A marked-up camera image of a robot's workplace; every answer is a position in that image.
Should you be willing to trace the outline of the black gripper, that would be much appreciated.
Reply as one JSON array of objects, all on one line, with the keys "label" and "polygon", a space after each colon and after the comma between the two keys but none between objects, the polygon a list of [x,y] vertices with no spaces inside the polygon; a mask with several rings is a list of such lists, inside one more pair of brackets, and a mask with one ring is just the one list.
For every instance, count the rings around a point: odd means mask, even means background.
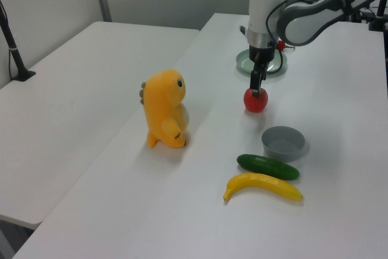
[{"label": "black gripper", "polygon": [[249,59],[253,61],[250,89],[252,90],[252,96],[255,98],[260,96],[261,81],[266,79],[269,63],[274,59],[274,56],[275,48],[273,46],[264,49],[249,46]]}]

